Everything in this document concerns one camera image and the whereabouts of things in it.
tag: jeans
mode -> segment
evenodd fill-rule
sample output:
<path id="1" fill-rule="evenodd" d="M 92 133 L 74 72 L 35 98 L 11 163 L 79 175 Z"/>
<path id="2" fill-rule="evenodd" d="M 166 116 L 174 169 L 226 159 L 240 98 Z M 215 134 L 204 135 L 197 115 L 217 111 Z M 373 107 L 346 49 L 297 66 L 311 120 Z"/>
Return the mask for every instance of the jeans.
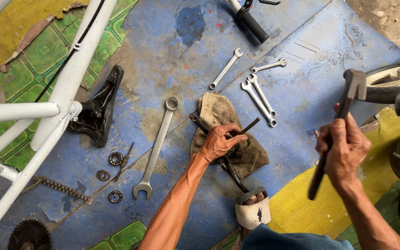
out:
<path id="1" fill-rule="evenodd" d="M 333 241 L 327 235 L 279 234 L 260 224 L 243 241 L 242 250 L 353 250 L 350 242 Z"/>

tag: bicycle chain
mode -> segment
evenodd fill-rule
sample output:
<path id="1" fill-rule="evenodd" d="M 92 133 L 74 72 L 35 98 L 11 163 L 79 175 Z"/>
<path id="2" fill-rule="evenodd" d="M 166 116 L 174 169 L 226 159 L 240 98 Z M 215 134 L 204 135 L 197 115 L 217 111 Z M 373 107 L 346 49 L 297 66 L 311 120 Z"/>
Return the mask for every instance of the bicycle chain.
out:
<path id="1" fill-rule="evenodd" d="M 90 199 L 91 199 L 90 196 L 85 196 L 85 195 L 81 194 L 80 192 L 78 192 L 78 190 L 75 190 L 75 189 L 73 189 L 71 187 L 65 186 L 65 185 L 63 185 L 61 183 L 58 183 L 56 181 L 52 181 L 51 179 L 48 179 L 45 176 L 33 176 L 32 177 L 32 181 L 34 181 L 35 183 L 33 183 L 32 185 L 24 188 L 23 191 L 21 191 L 19 193 L 19 196 L 23 195 L 25 192 L 27 192 L 28 190 L 31 190 L 32 188 L 36 187 L 37 185 L 43 184 L 43 185 L 51 187 L 51 188 L 53 188 L 55 190 L 61 191 L 63 193 L 70 194 L 70 195 L 73 195 L 73 196 L 77 196 L 77 197 L 79 197 L 79 198 L 81 198 L 81 199 L 83 199 L 83 200 L 85 200 L 87 202 L 90 201 Z"/>
<path id="2" fill-rule="evenodd" d="M 78 192 L 78 190 L 73 189 L 73 188 L 68 187 L 68 186 L 65 186 L 65 185 L 63 185 L 61 183 L 58 183 L 56 181 L 52 181 L 51 179 L 48 179 L 45 176 L 34 176 L 34 177 L 32 177 L 32 180 L 34 182 L 39 181 L 39 183 L 41 183 L 43 185 L 46 185 L 48 187 L 51 187 L 51 188 L 53 188 L 55 190 L 61 191 L 63 193 L 70 194 L 70 195 L 73 195 L 73 196 L 77 196 L 77 197 L 79 197 L 79 198 L 81 198 L 81 199 L 83 199 L 83 200 L 85 200 L 87 202 L 90 201 L 90 196 L 83 195 L 80 192 Z"/>

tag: combination wrench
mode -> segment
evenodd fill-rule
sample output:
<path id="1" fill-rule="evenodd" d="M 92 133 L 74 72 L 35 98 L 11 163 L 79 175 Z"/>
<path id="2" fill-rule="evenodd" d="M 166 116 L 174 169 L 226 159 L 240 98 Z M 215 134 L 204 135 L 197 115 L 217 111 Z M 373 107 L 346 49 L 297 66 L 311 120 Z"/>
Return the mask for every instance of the combination wrench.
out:
<path id="1" fill-rule="evenodd" d="M 236 49 L 234 51 L 234 56 L 232 56 L 231 60 L 226 64 L 225 68 L 220 72 L 219 76 L 214 80 L 214 82 L 209 85 L 209 88 L 214 89 L 217 86 L 217 83 L 219 83 L 220 79 L 225 75 L 226 71 L 231 67 L 231 65 L 236 61 L 237 58 L 241 57 L 243 53 L 239 53 L 240 48 Z"/>
<path id="2" fill-rule="evenodd" d="M 254 73 L 257 73 L 257 71 L 259 71 L 259 70 L 268 69 L 268 68 L 279 66 L 279 65 L 285 66 L 286 63 L 287 62 L 285 61 L 285 58 L 281 58 L 278 62 L 271 63 L 271 64 L 268 64 L 268 65 L 264 65 L 262 67 L 253 67 L 251 70 L 253 70 Z"/>
<path id="3" fill-rule="evenodd" d="M 157 163 L 158 156 L 160 154 L 161 146 L 163 145 L 164 138 L 168 132 L 169 123 L 171 122 L 174 111 L 178 108 L 180 102 L 175 97 L 170 97 L 166 100 L 166 114 L 164 115 L 163 122 L 161 122 L 160 130 L 155 140 L 154 148 L 151 152 L 151 157 L 147 162 L 146 170 L 144 171 L 143 179 L 132 189 L 132 194 L 135 199 L 138 199 L 138 191 L 143 190 L 147 193 L 147 200 L 152 195 L 151 187 L 151 176 L 154 172 L 155 164 Z"/>
<path id="4" fill-rule="evenodd" d="M 242 82 L 242 89 L 246 90 L 246 92 L 249 93 L 249 95 L 253 98 L 253 100 L 256 102 L 256 104 L 259 106 L 259 109 L 265 114 L 266 118 L 269 121 L 269 125 L 271 127 L 275 127 L 277 125 L 277 121 L 271 117 L 271 115 L 268 113 L 266 110 L 265 106 L 260 102 L 259 98 L 256 96 L 256 94 L 253 92 L 253 88 L 251 88 L 251 83 L 246 80 L 246 82 Z"/>
<path id="5" fill-rule="evenodd" d="M 257 92 L 259 93 L 260 97 L 262 98 L 263 103 L 266 106 L 266 109 L 269 112 L 269 115 L 272 117 L 275 117 L 275 111 L 272 110 L 271 106 L 268 103 L 268 100 L 266 99 L 265 95 L 263 94 L 262 89 L 260 88 L 259 83 L 257 82 L 257 76 L 253 73 L 251 73 L 251 76 L 252 76 L 251 79 L 248 77 L 248 81 L 250 83 L 252 83 L 254 85 L 254 87 L 256 88 Z"/>

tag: toe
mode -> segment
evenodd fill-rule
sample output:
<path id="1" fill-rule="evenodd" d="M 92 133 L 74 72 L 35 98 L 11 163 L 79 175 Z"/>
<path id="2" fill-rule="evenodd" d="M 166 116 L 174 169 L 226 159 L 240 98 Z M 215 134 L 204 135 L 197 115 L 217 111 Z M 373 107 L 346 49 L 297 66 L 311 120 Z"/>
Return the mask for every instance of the toe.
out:
<path id="1" fill-rule="evenodd" d="M 251 198 L 249 198 L 246 202 L 245 202 L 245 206 L 251 206 L 253 204 L 257 203 L 257 196 L 253 195 L 251 196 Z"/>
<path id="2" fill-rule="evenodd" d="M 256 194 L 256 196 L 257 196 L 257 203 L 259 203 L 265 199 L 262 192 Z"/>

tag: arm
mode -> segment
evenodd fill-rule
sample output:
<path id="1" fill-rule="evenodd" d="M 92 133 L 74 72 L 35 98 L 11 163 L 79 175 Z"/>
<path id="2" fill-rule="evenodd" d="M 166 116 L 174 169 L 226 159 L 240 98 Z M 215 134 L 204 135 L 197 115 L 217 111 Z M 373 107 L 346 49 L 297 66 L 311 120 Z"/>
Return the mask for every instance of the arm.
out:
<path id="1" fill-rule="evenodd" d="M 188 216 L 189 205 L 203 173 L 211 161 L 248 139 L 246 135 L 236 135 L 228 140 L 225 138 L 228 132 L 237 134 L 240 131 L 235 123 L 211 127 L 202 147 L 191 156 L 180 179 L 154 214 L 139 250 L 175 249 Z"/>
<path id="2" fill-rule="evenodd" d="M 351 114 L 346 120 L 337 119 L 320 130 L 316 149 L 320 154 L 327 151 L 325 139 L 332 136 L 334 143 L 327 155 L 325 173 L 342 197 L 360 246 L 363 249 L 400 249 L 400 237 L 370 202 L 357 178 L 357 168 L 366 157 L 371 142 Z"/>

